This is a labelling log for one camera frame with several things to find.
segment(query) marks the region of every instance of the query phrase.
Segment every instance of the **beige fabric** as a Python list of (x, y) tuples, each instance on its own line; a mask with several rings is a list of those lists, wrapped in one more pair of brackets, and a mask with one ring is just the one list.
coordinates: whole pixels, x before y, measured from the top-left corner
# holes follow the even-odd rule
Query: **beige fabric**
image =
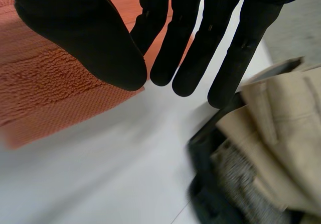
[(243, 86), (269, 149), (321, 208), (321, 68)]
[(255, 166), (254, 185), (271, 203), (280, 209), (321, 214), (261, 141), (247, 106), (227, 114), (217, 126)]
[(321, 216), (321, 67), (262, 76), (218, 127), (253, 162), (255, 185), (274, 205)]

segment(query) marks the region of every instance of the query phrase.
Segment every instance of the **gray surface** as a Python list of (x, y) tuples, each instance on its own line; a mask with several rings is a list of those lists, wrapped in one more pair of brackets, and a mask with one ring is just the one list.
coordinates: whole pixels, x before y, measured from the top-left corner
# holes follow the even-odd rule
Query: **gray surface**
[(305, 57), (308, 65), (321, 63), (321, 0), (286, 4), (267, 29), (264, 40), (274, 63)]

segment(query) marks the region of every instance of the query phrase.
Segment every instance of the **orange towel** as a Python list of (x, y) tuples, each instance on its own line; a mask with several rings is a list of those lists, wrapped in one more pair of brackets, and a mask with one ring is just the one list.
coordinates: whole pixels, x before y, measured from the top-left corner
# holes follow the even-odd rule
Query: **orange towel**
[[(139, 0), (112, 0), (131, 30)], [(0, 0), (0, 127), (10, 148), (89, 119), (136, 95), (93, 77), (74, 57), (30, 30), (13, 0)], [(167, 28), (145, 55), (148, 71)]]

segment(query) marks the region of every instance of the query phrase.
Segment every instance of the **finger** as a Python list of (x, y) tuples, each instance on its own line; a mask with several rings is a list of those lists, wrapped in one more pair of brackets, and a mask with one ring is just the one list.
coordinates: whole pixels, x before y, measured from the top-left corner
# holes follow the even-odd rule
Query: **finger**
[(165, 25), (169, 0), (139, 0), (142, 14), (136, 18), (130, 35), (145, 55), (157, 35)]
[(205, 0), (200, 29), (173, 80), (173, 90), (177, 95), (189, 96), (194, 92), (225, 34), (238, 2)]
[(173, 18), (150, 72), (153, 83), (167, 85), (183, 56), (195, 26), (201, 0), (172, 0)]
[(16, 0), (22, 20), (98, 79), (138, 90), (147, 79), (143, 56), (109, 0)]
[(211, 106), (223, 108), (229, 103), (266, 29), (276, 20), (282, 6), (244, 0), (240, 23), (208, 94)]

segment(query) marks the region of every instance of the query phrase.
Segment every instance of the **white tile floor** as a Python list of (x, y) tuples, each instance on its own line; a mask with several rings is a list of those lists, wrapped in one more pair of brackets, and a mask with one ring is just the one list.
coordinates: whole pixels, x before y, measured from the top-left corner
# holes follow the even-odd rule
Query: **white tile floor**
[[(208, 89), (238, 22), (232, 17), (195, 93), (146, 90), (118, 107), (16, 151), (0, 151), (0, 223), (193, 224), (187, 140), (215, 110)], [(271, 64), (261, 44), (245, 78)]]

